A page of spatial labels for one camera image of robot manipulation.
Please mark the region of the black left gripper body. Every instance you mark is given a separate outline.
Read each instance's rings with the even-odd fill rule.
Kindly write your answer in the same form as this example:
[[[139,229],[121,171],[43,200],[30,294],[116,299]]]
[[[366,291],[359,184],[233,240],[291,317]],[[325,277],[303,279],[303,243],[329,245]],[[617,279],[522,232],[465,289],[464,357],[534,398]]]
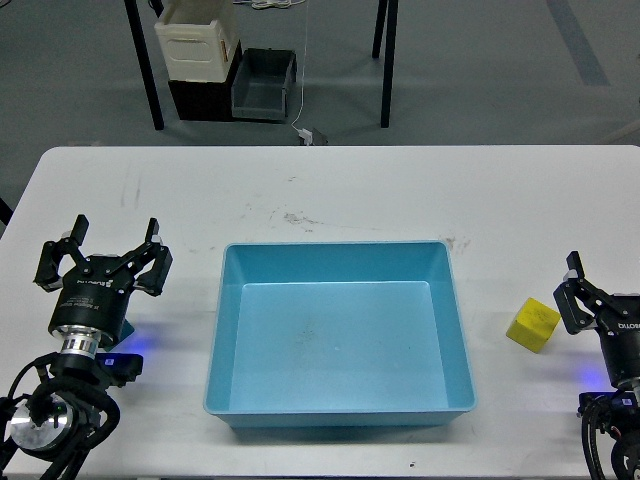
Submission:
[[[108,268],[115,255],[89,257],[90,273],[82,275],[74,266],[62,277],[62,290],[48,326],[51,335],[61,337],[72,327],[99,331],[99,347],[111,349],[118,345],[133,292],[116,290],[108,279]]]

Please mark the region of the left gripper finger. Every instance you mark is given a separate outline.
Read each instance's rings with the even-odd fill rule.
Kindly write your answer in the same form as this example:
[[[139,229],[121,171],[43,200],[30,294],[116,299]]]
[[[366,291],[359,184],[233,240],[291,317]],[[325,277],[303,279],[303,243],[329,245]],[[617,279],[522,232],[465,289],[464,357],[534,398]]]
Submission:
[[[159,236],[159,222],[149,220],[144,241],[135,249],[118,257],[108,268],[112,286],[123,292],[142,291],[159,296],[164,288],[173,257]]]
[[[89,221],[84,214],[79,214],[70,232],[57,241],[43,244],[38,262],[34,283],[46,292],[53,292],[62,287],[59,267],[62,259],[69,255],[82,275],[90,273],[90,261],[83,256],[80,247],[89,228]]]

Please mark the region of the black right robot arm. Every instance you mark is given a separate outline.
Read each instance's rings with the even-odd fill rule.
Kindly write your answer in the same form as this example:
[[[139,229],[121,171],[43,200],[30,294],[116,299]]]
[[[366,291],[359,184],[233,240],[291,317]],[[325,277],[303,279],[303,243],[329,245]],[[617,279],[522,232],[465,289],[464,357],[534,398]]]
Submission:
[[[639,477],[639,296],[609,294],[585,277],[578,252],[567,257],[568,271],[554,291],[565,329],[571,335],[598,334],[612,392],[579,395],[581,444],[589,475],[605,477],[597,436],[614,440],[610,462],[618,479]]]

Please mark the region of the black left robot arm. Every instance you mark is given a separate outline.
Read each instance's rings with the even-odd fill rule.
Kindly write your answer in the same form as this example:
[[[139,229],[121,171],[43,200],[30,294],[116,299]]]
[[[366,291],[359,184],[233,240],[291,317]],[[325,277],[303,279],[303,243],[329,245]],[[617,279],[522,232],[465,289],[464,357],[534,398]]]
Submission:
[[[1,399],[1,465],[21,451],[47,462],[45,479],[76,478],[118,426],[120,408],[108,390],[143,369],[141,355],[114,350],[134,331],[126,318],[130,297],[160,295],[172,264],[156,219],[123,255],[84,255],[88,227],[78,215],[69,232],[43,245],[34,281],[59,294],[48,331],[62,345],[23,367]]]

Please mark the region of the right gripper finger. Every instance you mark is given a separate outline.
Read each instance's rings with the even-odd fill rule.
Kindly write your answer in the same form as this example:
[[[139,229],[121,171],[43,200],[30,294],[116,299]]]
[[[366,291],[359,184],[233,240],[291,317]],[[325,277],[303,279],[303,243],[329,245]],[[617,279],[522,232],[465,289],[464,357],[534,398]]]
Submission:
[[[553,293],[565,329],[570,335],[593,329],[615,335],[618,302],[585,277],[578,251],[566,258],[568,271]]]

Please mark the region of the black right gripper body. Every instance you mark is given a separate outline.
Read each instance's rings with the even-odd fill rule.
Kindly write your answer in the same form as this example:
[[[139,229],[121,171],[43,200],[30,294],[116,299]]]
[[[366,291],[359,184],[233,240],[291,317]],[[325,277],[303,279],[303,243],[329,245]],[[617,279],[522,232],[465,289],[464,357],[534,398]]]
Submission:
[[[602,304],[597,313],[600,345],[611,385],[639,385],[639,296],[614,295],[616,308]]]

